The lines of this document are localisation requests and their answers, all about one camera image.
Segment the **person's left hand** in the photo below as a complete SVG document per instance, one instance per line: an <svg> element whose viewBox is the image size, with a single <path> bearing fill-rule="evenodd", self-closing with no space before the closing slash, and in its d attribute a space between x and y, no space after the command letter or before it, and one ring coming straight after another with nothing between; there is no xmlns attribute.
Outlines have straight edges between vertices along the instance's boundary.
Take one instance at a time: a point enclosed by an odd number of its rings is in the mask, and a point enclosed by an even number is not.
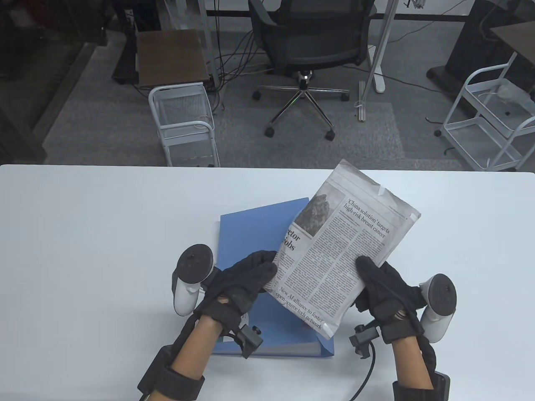
<svg viewBox="0 0 535 401"><path fill-rule="evenodd" d="M194 310L195 317L211 317L222 325L225 333L239 330L242 316L252 309L258 294L278 271L273 262L276 254L276 251L256 251L216 273Z"/></svg>

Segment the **person's right hand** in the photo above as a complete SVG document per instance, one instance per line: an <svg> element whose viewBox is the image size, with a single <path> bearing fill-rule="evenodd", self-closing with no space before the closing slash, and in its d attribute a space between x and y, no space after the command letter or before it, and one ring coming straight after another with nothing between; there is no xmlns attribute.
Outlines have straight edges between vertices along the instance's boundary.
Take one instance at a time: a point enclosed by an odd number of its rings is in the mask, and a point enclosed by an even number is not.
<svg viewBox="0 0 535 401"><path fill-rule="evenodd" d="M378 267L368 256L358 256L355 266L365 288L354 304L360 312L369 311L374 317L384 342L422 336L417 311L426 302L421 289L409 286L388 262Z"/></svg>

